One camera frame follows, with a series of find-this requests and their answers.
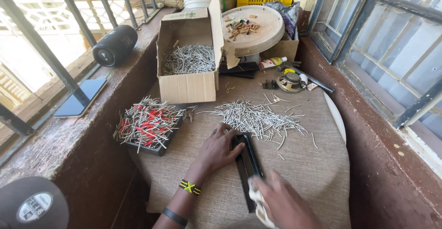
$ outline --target glue bottle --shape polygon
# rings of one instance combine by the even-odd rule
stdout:
[[[258,64],[258,67],[259,67],[260,69],[274,68],[274,67],[276,67],[277,65],[279,65],[279,64],[281,64],[281,63],[283,63],[283,62],[286,62],[286,61],[287,61],[287,57],[282,57],[282,58],[279,58],[279,57],[270,58],[270,59],[268,59],[268,60],[264,60],[264,61],[260,62],[260,63]]]

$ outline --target baseball cap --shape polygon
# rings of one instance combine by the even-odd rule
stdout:
[[[68,221],[66,198],[46,178],[24,177],[0,188],[0,229],[65,229]]]

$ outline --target hand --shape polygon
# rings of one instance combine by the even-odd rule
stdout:
[[[199,154],[189,167],[184,179],[201,186],[208,175],[232,163],[241,153],[245,144],[240,143],[230,151],[231,140],[233,136],[241,134],[240,131],[231,129],[229,125],[220,123],[210,137],[202,143]]]
[[[267,216],[280,229],[329,228],[296,192],[288,181],[272,170],[264,181],[259,176],[249,179],[262,194]]]

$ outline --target broom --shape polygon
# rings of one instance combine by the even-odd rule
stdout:
[[[141,7],[140,0],[129,0],[129,2],[133,8]],[[152,4],[152,0],[144,0],[144,3],[150,5]],[[184,8],[183,0],[155,0],[155,3],[164,4],[165,6],[170,8],[176,8],[176,9]]]

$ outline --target grey fabric surface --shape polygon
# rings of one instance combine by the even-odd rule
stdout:
[[[278,76],[276,70],[259,72],[255,79],[241,79],[220,76],[220,89],[217,101],[198,103],[195,112],[213,110],[221,102],[233,102],[242,96],[252,104],[261,104],[265,93],[269,98],[271,92],[279,98],[291,102],[279,102],[279,106],[270,106],[275,113],[285,114],[289,107],[294,115],[305,115],[301,125],[313,132],[318,149],[312,141],[312,134],[301,135],[299,131],[288,131],[288,138],[277,151],[278,144],[258,141],[253,137],[255,150],[264,172],[277,170],[287,179],[299,194],[306,199],[315,213],[332,228],[349,228],[350,216],[348,196],[350,188],[349,160],[347,149],[338,128],[328,109],[323,91],[302,91],[297,94],[282,90],[264,90],[257,82]],[[226,93],[224,87],[235,87]],[[193,122],[183,123],[163,157],[147,153],[130,154],[151,184],[148,212],[160,213],[169,203],[178,188],[178,183],[186,173],[188,166],[198,155],[202,142],[219,124],[221,117],[210,113],[194,116]],[[277,133],[273,141],[281,141]],[[255,214],[248,214],[244,192],[236,164],[230,164],[211,176],[203,185],[195,212],[189,219],[186,228],[264,228]]]

